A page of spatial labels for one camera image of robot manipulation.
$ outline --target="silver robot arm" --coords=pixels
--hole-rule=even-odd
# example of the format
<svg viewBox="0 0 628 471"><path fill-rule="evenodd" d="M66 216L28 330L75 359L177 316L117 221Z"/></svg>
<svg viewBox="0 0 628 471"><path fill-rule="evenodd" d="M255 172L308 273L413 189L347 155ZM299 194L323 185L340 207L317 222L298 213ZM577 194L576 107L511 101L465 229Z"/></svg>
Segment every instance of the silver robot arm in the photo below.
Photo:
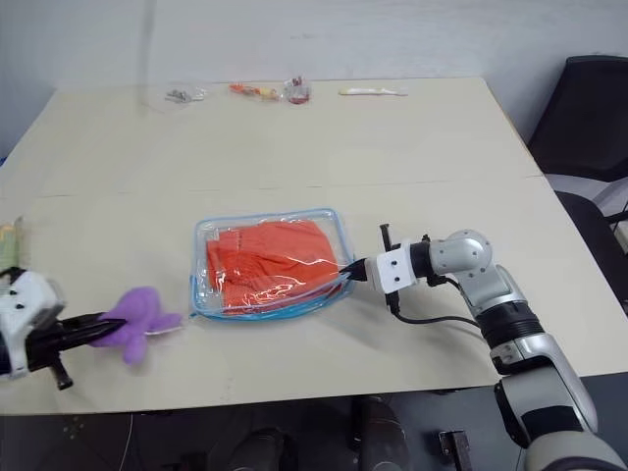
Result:
<svg viewBox="0 0 628 471"><path fill-rule="evenodd" d="M503 375L495 386L497 404L507 433L529 448L527 470L627 469L595 435L598 416L591 397L521 289L495 264L485 237L464 230L445 240L425 236L391 246L385 227L382 231L387 252L344 271L387 296L417 279L432 286L446 281L445 275L455 277Z"/></svg>

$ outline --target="office chair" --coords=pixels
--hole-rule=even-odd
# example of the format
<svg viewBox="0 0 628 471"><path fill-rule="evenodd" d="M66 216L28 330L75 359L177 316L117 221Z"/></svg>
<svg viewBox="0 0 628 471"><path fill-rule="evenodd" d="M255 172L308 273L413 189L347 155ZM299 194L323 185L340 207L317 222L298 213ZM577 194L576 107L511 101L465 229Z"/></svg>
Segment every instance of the office chair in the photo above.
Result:
<svg viewBox="0 0 628 471"><path fill-rule="evenodd" d="M545 174L628 177L628 58L568 58L528 147Z"/></svg>
<svg viewBox="0 0 628 471"><path fill-rule="evenodd" d="M545 174L626 184L628 58L568 58L528 147ZM628 312L628 259L609 225L628 219L626 211L605 218L582 196L556 195Z"/></svg>
<svg viewBox="0 0 628 471"><path fill-rule="evenodd" d="M598 262L615 297L628 313L628 258L612 227L628 219L628 211L605 217L595 203L583 196L562 191L557 191L556 196Z"/></svg>

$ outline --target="tabletop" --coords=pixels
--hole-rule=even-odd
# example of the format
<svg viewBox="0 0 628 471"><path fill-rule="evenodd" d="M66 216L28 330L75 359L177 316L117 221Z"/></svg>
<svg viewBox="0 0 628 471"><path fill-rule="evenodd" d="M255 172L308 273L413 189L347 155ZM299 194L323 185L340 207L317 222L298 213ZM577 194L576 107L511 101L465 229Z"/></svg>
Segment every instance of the tabletop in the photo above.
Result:
<svg viewBox="0 0 628 471"><path fill-rule="evenodd" d="M355 84L314 82L303 106L217 88L166 113L138 105L132 87L57 93L0 171L0 220L25 215L26 263L62 287L64 317L106 310L146 285L168 311L188 313L193 227L210 216L332 207L360 257L382 250L382 223L397 240L471 228L580 375L626 371L623 311L483 81L378 81L409 96L337 95ZM409 317L469 315L447 286L406 289L401 306ZM488 352L471 326L399 323L358 284L291 321L187 320L151 338L137 367L118 350L70 350L72 388L58 392L37 372L1 385L0 408L105 412L481 386L497 380Z"/></svg>

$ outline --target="gray floor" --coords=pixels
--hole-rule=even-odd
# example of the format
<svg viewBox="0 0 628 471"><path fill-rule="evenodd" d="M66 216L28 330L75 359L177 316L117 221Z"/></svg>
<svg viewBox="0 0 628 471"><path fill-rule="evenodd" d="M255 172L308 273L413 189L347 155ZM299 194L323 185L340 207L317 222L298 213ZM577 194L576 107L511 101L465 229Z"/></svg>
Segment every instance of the gray floor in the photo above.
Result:
<svg viewBox="0 0 628 471"><path fill-rule="evenodd" d="M628 374L588 378L601 435L628 461ZM451 470L439 455L438 431L465 430L476 470L523 468L524 454L501 423L490 388L386 394L407 435L414 469ZM206 452L220 470L251 430L278 426L294 436L300 469L356 469L345 445L349 399L334 397L134 414L125 470L162 470L184 453ZM3 417L2 470L118 470L129 435L128 414Z"/></svg>

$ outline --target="orange clothing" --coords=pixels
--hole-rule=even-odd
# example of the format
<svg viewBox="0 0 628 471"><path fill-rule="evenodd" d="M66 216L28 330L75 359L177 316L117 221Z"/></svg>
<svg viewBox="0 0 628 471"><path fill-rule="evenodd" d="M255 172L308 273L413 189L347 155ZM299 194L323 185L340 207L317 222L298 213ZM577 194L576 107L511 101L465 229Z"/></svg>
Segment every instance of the orange clothing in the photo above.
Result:
<svg viewBox="0 0 628 471"><path fill-rule="evenodd" d="M312 221L223 231L207 242L207 268L224 307L289 300L334 280L339 269L327 237Z"/></svg>

